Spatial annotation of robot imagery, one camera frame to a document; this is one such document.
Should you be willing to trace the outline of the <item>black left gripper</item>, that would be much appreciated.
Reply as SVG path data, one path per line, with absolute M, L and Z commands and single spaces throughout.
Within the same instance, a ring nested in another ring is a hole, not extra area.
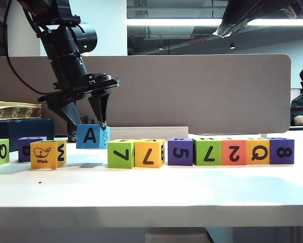
M 111 89 L 119 87 L 119 78 L 113 78 L 108 74 L 86 74 L 81 76 L 76 83 L 61 87 L 54 83 L 59 91 L 43 95 L 38 98 L 39 103 L 47 103 L 48 108 L 65 120 L 67 123 L 77 125 L 80 117 L 73 102 L 83 99 L 87 94 L 89 103 L 94 111 L 97 121 L 102 129 L 106 129 L 107 103 Z

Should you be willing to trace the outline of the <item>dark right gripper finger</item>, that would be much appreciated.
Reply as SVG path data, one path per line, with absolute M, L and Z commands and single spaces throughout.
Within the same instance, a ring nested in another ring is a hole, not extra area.
M 228 1 L 222 17 L 222 37 L 237 33 L 248 22 L 287 8 L 290 1 Z
M 228 1 L 215 36 L 228 37 L 239 32 L 248 22 L 260 18 L 264 1 Z

